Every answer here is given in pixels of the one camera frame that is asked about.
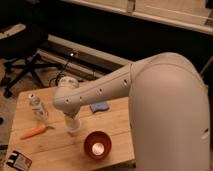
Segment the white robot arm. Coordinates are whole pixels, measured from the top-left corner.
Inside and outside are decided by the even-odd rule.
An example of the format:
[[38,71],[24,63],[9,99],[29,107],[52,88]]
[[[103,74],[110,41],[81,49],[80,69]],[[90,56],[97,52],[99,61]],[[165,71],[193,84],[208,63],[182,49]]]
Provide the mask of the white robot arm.
[[122,97],[136,171],[210,171],[208,88],[186,57],[160,53],[84,86],[63,77],[53,104],[73,118],[84,105]]

